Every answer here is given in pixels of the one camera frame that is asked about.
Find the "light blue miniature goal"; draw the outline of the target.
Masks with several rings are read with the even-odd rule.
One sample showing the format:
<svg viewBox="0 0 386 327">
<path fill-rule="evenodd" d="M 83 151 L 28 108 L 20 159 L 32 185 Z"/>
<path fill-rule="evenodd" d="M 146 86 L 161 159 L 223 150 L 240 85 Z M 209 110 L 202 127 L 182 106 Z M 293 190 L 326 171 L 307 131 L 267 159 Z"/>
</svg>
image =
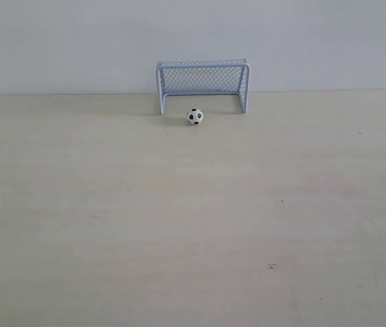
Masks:
<svg viewBox="0 0 386 327">
<path fill-rule="evenodd" d="M 247 59 L 158 61 L 155 68 L 160 113 L 166 98 L 186 95 L 236 95 L 248 111 L 251 68 Z"/>
</svg>

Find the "small black white soccer ball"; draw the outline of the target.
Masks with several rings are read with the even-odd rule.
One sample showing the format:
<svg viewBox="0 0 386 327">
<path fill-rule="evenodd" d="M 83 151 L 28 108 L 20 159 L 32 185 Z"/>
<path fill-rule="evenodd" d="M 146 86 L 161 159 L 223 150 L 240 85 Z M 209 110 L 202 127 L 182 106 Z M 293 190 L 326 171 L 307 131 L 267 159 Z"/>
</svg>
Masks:
<svg viewBox="0 0 386 327">
<path fill-rule="evenodd" d="M 203 121 L 203 112 L 198 108 L 192 108 L 188 110 L 187 120 L 190 125 L 199 125 Z"/>
</svg>

